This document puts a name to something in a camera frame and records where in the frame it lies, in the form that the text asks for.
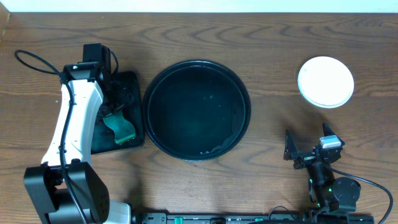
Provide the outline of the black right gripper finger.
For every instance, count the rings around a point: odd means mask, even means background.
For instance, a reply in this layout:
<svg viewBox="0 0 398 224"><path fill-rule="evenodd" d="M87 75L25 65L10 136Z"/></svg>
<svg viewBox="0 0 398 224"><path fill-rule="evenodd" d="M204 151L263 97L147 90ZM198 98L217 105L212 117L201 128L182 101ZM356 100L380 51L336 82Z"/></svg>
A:
<svg viewBox="0 0 398 224"><path fill-rule="evenodd" d="M298 150L295 145L293 136L288 129L285 130L285 150L284 150L284 160L294 160L298 157Z"/></svg>
<svg viewBox="0 0 398 224"><path fill-rule="evenodd" d="M329 125L327 125L326 123L322 124L322 128L323 128L323 134L324 136L331 136L331 135L336 135L331 128L329 127ZM342 142L341 146L345 145L345 142L343 140L340 139L340 141Z"/></svg>

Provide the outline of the green sponge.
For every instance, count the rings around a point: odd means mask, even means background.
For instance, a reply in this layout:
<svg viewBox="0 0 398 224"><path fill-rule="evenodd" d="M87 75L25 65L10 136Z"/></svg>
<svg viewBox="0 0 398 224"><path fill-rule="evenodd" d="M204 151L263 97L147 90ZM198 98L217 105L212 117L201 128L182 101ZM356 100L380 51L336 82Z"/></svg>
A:
<svg viewBox="0 0 398 224"><path fill-rule="evenodd" d="M134 125L124 118L122 111L107 115L103 121L113 131L116 144L124 144L136 137Z"/></svg>

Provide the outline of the white plate with green stain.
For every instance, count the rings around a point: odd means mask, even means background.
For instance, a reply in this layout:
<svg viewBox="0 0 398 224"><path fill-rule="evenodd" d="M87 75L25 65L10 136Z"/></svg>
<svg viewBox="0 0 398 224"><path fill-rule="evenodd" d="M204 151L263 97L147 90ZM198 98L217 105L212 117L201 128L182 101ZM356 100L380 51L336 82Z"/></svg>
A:
<svg viewBox="0 0 398 224"><path fill-rule="evenodd" d="M344 105L354 93L354 78L349 68L327 56L306 61L298 72L297 85L309 103L328 109Z"/></svg>

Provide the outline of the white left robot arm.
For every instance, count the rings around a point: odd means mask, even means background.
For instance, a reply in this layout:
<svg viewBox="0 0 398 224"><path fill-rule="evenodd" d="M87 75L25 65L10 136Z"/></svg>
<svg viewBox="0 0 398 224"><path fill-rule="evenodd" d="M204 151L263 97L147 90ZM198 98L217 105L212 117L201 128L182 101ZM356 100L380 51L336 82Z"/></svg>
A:
<svg viewBox="0 0 398 224"><path fill-rule="evenodd" d="M52 142L38 167L28 167L24 185L42 223L293 223L291 214L264 216L172 216L134 213L127 203L111 200L91 166L98 111L105 100L128 98L127 110L139 111L139 85L134 77L111 82L72 80L62 85L62 104Z"/></svg>

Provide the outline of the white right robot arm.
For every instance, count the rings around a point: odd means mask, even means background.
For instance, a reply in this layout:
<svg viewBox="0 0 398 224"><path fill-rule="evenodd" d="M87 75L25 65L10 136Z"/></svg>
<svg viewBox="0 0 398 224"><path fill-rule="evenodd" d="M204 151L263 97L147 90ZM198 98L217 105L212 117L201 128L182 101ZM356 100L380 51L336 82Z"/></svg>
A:
<svg viewBox="0 0 398 224"><path fill-rule="evenodd" d="M349 177L335 178L330 164L341 158L345 142L326 124L323 136L311 151L299 152L289 131L285 132L284 160L292 160L294 169L308 172L308 194L320 213L349 215L356 211L361 186Z"/></svg>

